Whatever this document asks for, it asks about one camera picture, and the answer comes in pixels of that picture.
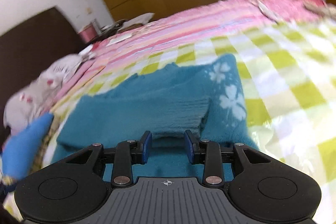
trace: gray ribbed plate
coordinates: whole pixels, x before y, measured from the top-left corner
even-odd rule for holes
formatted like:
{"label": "gray ribbed plate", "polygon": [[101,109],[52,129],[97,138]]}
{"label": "gray ribbed plate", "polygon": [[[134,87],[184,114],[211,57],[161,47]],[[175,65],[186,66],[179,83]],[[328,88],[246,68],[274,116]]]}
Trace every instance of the gray ribbed plate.
{"label": "gray ribbed plate", "polygon": [[246,217],[232,206],[221,190],[206,188],[200,185],[196,178],[139,178],[132,187],[114,190],[97,212],[74,223],[260,224],[262,222]]}

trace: blue object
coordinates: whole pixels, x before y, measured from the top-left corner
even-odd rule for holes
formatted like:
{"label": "blue object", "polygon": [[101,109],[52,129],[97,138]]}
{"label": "blue object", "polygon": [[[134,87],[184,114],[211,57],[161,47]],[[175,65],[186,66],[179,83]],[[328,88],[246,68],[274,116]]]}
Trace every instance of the blue object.
{"label": "blue object", "polygon": [[11,136],[2,152],[2,172],[21,180],[28,175],[43,137],[48,133],[54,115],[46,113],[15,136]]}
{"label": "blue object", "polygon": [[[150,98],[155,98],[153,101],[159,104],[151,105],[151,110],[148,111]],[[179,104],[175,104],[177,98],[180,100]],[[236,60],[233,55],[228,54],[210,65],[178,67],[176,64],[169,64],[148,75],[135,74],[105,94],[92,98],[83,97],[58,137],[53,161],[94,142],[111,147],[127,139],[138,140],[145,130],[151,130],[150,127],[157,132],[166,132],[165,127],[169,120],[175,121],[182,117],[184,111],[196,107],[197,100],[201,102],[204,98],[209,98],[209,105],[203,119],[198,120],[202,139],[210,139],[221,145],[242,142],[256,148],[247,134],[245,101]],[[184,104],[182,99],[190,100],[193,104]],[[123,109],[125,105],[120,104],[121,101],[129,103],[127,111]],[[165,107],[165,104],[173,101],[169,108]],[[108,109],[112,109],[116,115],[108,115],[112,113]],[[144,115],[148,116],[150,112],[152,118],[146,118]],[[137,114],[130,120],[129,117],[135,113]],[[124,127],[116,127],[122,120],[127,121]],[[169,125],[171,128],[179,127],[178,124]],[[130,134],[130,128],[138,130]],[[166,133],[168,134],[153,135],[153,149],[148,163],[139,167],[135,165],[133,174],[160,176],[159,174],[172,173],[169,176],[199,176],[197,170],[203,172],[203,166],[188,163],[183,135],[181,138],[173,138],[179,137],[180,132]]]}

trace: circular black cover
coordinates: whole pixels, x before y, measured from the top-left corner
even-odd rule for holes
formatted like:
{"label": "circular black cover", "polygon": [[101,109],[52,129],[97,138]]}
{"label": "circular black cover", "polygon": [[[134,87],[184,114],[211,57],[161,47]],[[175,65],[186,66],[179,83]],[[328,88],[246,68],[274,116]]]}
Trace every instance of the circular black cover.
{"label": "circular black cover", "polygon": [[231,182],[228,193],[245,215],[266,223],[311,218],[321,200],[316,181],[280,162],[246,166]]}
{"label": "circular black cover", "polygon": [[15,201],[27,219],[65,223],[95,211],[106,194],[103,180],[84,165],[55,163],[21,181]]}

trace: pink container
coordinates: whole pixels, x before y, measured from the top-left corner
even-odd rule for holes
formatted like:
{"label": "pink container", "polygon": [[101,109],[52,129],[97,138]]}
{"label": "pink container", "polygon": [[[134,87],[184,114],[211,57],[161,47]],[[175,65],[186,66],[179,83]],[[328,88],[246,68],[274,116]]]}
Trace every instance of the pink container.
{"label": "pink container", "polygon": [[83,39],[84,43],[90,42],[90,40],[98,35],[92,23],[86,25],[78,34]]}

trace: pillow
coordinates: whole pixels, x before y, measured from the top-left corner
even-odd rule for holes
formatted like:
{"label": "pillow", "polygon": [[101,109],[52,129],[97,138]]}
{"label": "pillow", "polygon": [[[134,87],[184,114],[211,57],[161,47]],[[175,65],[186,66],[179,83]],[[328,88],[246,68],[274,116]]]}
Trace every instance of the pillow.
{"label": "pillow", "polygon": [[4,177],[21,180],[28,175],[53,117],[53,114],[45,113],[16,136],[10,137],[2,152],[2,173]]}

